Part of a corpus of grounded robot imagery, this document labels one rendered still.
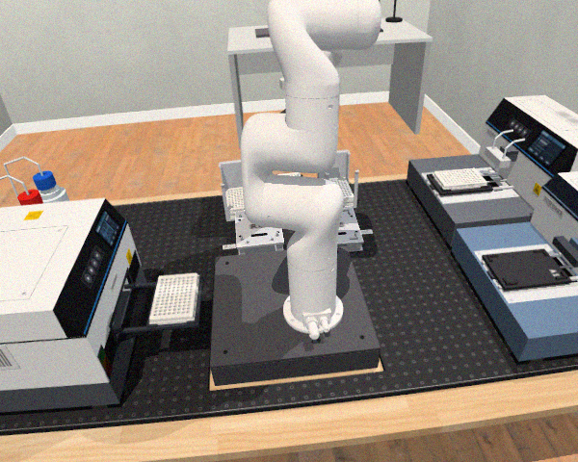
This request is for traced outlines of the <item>white plastic bottle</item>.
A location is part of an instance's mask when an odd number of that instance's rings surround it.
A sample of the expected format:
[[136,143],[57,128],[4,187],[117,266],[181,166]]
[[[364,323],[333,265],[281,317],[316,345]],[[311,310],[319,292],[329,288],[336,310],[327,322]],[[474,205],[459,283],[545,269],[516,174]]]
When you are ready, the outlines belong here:
[[58,196],[56,196],[56,197],[54,197],[54,198],[52,198],[52,199],[43,200],[43,203],[54,203],[54,202],[65,202],[65,201],[69,201],[69,198],[68,198],[67,193],[66,193],[66,189],[63,188],[63,187],[60,187],[60,188],[61,188],[61,191],[62,191],[62,192],[61,192]]

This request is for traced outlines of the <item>red bottle cap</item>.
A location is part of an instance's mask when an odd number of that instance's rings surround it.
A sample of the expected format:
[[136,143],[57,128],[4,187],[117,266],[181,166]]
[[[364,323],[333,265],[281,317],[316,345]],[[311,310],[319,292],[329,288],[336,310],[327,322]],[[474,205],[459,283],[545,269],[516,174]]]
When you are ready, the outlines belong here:
[[17,197],[21,206],[42,203],[42,198],[38,190],[29,190],[28,193],[29,195],[27,195],[26,192],[23,192]]

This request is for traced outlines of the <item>blue bottle cap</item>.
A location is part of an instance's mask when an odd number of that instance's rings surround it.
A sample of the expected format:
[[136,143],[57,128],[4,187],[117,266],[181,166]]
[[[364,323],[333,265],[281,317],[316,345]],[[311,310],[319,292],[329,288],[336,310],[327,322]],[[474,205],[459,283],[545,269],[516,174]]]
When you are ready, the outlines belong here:
[[46,189],[53,186],[56,183],[54,175],[52,171],[43,171],[43,176],[40,173],[37,173],[33,176],[33,180],[35,185],[38,189]]

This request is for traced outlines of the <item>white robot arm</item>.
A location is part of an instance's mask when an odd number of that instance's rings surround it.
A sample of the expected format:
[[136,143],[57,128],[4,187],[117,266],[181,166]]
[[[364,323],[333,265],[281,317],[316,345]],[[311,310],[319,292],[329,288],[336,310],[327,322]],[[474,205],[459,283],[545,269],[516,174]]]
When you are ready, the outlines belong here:
[[283,74],[279,86],[285,90],[286,114],[255,114],[245,123],[244,208],[252,224],[296,231],[287,245],[290,295],[283,315],[316,340],[343,316],[336,271],[344,196],[329,180],[272,171],[322,173],[333,167],[340,98],[335,66],[344,50],[374,45],[381,5],[379,0],[271,0],[267,22]]

